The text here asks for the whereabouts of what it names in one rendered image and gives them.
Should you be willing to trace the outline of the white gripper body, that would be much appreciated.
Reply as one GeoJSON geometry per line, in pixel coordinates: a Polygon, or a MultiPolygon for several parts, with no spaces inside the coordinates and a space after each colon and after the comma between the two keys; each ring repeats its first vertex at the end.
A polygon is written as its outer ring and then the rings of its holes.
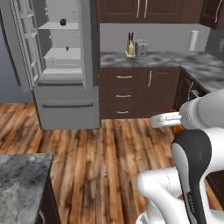
{"type": "Polygon", "coordinates": [[[176,126],[181,124],[181,115],[179,112],[164,113],[154,115],[150,118],[152,128],[161,128],[166,126],[176,126]]]}

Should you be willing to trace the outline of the grey fridge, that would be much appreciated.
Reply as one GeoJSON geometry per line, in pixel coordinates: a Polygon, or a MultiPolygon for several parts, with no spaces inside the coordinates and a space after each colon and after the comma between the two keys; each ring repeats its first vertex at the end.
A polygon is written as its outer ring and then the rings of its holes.
{"type": "Polygon", "coordinates": [[[18,83],[31,91],[42,130],[98,129],[96,0],[0,0],[18,83]]]}

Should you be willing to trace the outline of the glass fridge rack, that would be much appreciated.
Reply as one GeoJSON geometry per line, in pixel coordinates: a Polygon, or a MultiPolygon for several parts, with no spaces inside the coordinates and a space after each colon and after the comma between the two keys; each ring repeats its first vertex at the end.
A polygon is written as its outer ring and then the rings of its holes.
{"type": "Polygon", "coordinates": [[[44,56],[46,60],[49,59],[69,59],[69,60],[79,60],[81,58],[81,50],[79,48],[51,48],[47,54],[44,56]]]}
{"type": "Polygon", "coordinates": [[[39,30],[78,30],[79,24],[78,23],[66,23],[65,25],[61,25],[60,23],[56,22],[47,22],[41,25],[39,30]]]}

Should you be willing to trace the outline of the grey fridge door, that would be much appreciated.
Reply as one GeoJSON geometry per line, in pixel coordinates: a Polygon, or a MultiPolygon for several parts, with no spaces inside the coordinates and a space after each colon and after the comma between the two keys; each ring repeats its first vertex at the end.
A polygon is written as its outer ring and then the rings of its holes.
{"type": "Polygon", "coordinates": [[[38,28],[30,0],[9,0],[30,90],[42,72],[38,28]]]}

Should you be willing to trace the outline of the orange brown object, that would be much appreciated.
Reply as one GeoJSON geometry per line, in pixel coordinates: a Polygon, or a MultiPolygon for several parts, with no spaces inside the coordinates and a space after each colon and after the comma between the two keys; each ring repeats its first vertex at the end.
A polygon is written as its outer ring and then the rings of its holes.
{"type": "MultiPolygon", "coordinates": [[[[169,112],[171,113],[171,112],[177,112],[177,111],[175,109],[171,109],[169,112]]],[[[172,131],[173,131],[174,136],[176,136],[181,131],[185,130],[183,125],[176,125],[176,126],[171,126],[171,127],[172,127],[172,131]]]]}

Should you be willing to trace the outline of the dark wood base cupboard door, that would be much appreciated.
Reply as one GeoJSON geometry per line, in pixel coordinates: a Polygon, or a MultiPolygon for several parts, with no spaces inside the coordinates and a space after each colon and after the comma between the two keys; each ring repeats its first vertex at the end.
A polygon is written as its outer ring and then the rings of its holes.
{"type": "Polygon", "coordinates": [[[154,67],[148,69],[143,111],[145,117],[167,113],[173,108],[179,73],[179,67],[154,67]],[[150,87],[148,87],[150,70],[152,71],[152,79],[150,87]]]}

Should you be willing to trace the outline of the dark wood drawer front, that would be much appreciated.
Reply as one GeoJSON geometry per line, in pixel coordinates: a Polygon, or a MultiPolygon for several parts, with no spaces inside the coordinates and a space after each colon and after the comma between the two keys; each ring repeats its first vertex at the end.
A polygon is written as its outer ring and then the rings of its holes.
{"type": "Polygon", "coordinates": [[[109,118],[135,118],[139,114],[139,107],[134,106],[112,106],[108,108],[108,117],[109,118]],[[117,114],[116,111],[126,111],[128,110],[128,114],[117,114]]]}
{"type": "Polygon", "coordinates": [[[110,85],[115,87],[131,87],[138,80],[138,73],[132,68],[112,68],[110,70],[110,85]],[[116,76],[131,75],[132,79],[117,79],[116,76]]]}
{"type": "Polygon", "coordinates": [[[136,88],[116,88],[111,89],[109,99],[115,104],[130,104],[137,101],[139,91],[136,88]],[[116,98],[116,95],[131,95],[130,98],[116,98]]]}

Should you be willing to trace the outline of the dark wood side cupboard door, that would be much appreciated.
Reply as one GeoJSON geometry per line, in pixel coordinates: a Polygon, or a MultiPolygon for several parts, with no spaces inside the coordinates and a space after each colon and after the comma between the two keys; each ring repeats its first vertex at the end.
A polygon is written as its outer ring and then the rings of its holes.
{"type": "Polygon", "coordinates": [[[192,78],[189,76],[188,72],[185,69],[181,68],[174,106],[177,111],[179,111],[180,107],[189,100],[190,91],[192,87],[192,78]]]}

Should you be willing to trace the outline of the silver toaster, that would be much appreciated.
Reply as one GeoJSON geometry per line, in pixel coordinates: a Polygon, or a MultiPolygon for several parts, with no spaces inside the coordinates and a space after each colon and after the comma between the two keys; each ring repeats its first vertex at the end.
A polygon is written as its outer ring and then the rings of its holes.
{"type": "Polygon", "coordinates": [[[142,39],[138,39],[136,41],[136,55],[138,57],[143,57],[146,55],[147,51],[148,51],[147,42],[142,39]]]}

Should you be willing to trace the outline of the wooden knife block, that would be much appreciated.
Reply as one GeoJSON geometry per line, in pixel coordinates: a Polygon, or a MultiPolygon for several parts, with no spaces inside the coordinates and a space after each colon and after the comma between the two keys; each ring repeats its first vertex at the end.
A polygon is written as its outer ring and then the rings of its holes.
{"type": "Polygon", "coordinates": [[[130,32],[127,40],[127,45],[126,45],[126,56],[128,58],[134,58],[136,56],[135,54],[135,40],[134,40],[134,33],[130,32]]]}

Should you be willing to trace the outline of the white paper towel roll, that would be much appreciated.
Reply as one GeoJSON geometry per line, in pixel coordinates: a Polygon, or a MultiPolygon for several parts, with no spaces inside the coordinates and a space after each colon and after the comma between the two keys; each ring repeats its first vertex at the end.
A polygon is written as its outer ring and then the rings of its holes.
{"type": "Polygon", "coordinates": [[[187,47],[188,52],[194,52],[195,51],[195,46],[197,43],[199,32],[197,30],[193,30],[190,33],[190,38],[189,38],[189,43],[187,47]]]}

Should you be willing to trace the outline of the grey freezer drawer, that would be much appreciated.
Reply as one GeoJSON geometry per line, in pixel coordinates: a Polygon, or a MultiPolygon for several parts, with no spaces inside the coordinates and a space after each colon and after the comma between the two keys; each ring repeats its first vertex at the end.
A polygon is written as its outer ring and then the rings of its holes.
{"type": "Polygon", "coordinates": [[[41,101],[87,101],[97,99],[99,88],[85,88],[84,86],[65,87],[34,87],[37,100],[41,101]]]}
{"type": "Polygon", "coordinates": [[[101,126],[99,100],[38,101],[38,114],[43,130],[93,130],[101,126]],[[91,108],[42,108],[43,104],[74,105],[93,103],[91,108]]]}

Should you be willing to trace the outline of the white crisper drawer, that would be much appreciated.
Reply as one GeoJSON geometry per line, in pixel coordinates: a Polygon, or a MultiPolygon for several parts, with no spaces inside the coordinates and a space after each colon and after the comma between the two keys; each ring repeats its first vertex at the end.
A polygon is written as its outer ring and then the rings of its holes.
{"type": "Polygon", "coordinates": [[[47,68],[55,69],[81,68],[81,61],[79,59],[47,59],[45,65],[47,68]]]}

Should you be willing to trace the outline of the dark wood wall cupboard door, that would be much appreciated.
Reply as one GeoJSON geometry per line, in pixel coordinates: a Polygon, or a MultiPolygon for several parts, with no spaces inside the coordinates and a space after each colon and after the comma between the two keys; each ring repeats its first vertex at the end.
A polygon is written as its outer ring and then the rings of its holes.
{"type": "Polygon", "coordinates": [[[98,0],[98,12],[101,23],[137,23],[137,0],[98,0]]]}
{"type": "Polygon", "coordinates": [[[148,0],[148,23],[179,24],[182,20],[185,0],[148,0]]]}

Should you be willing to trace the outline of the dark wood corner wall cupboard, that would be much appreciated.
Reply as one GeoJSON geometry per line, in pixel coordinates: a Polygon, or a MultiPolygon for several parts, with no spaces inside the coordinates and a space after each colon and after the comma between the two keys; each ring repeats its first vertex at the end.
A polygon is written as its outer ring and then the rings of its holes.
{"type": "Polygon", "coordinates": [[[215,12],[220,0],[204,0],[199,23],[212,29],[224,31],[224,0],[220,7],[218,22],[214,24],[215,12]]]}

